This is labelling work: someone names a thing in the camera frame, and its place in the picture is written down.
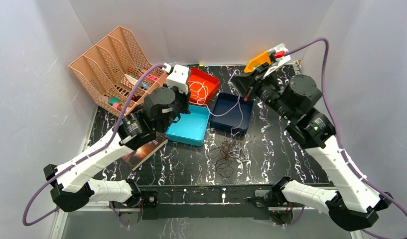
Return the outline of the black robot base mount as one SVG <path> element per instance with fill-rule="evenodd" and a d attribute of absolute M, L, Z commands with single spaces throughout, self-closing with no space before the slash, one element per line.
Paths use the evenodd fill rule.
<path fill-rule="evenodd" d="M 136 209 L 142 220 L 169 218 L 248 218 L 284 225 L 300 213 L 301 204 L 277 203 L 271 185 L 139 186 L 117 209 Z"/>

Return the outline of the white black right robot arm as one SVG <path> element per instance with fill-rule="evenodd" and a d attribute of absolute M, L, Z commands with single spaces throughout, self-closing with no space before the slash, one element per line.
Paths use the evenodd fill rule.
<path fill-rule="evenodd" d="M 327 214 L 340 228 L 352 232 L 369 228 L 378 211 L 390 205 L 389 194 L 381 194 L 354 174 L 355 166 L 336 140 L 336 130 L 316 103 L 322 96 L 316 82 L 297 74 L 283 86 L 268 65 L 232 77 L 245 101 L 258 98 L 288 121 L 286 131 L 322 167 L 335 189 L 326 190 L 283 177 L 262 200 L 267 206 L 298 203 Z"/>

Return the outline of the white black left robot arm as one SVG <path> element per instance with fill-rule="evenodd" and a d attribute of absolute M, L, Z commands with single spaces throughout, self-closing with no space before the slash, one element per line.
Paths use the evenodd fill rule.
<path fill-rule="evenodd" d="M 64 164 L 46 166 L 44 174 L 52 186 L 52 201 L 65 212 L 76 211 L 90 202 L 137 206 L 141 191 L 133 180 L 96 180 L 94 176 L 115 160 L 155 140 L 157 133 L 165 133 L 180 120 L 181 114 L 189 114 L 190 95 L 178 87 L 156 88 L 89 149 Z"/>

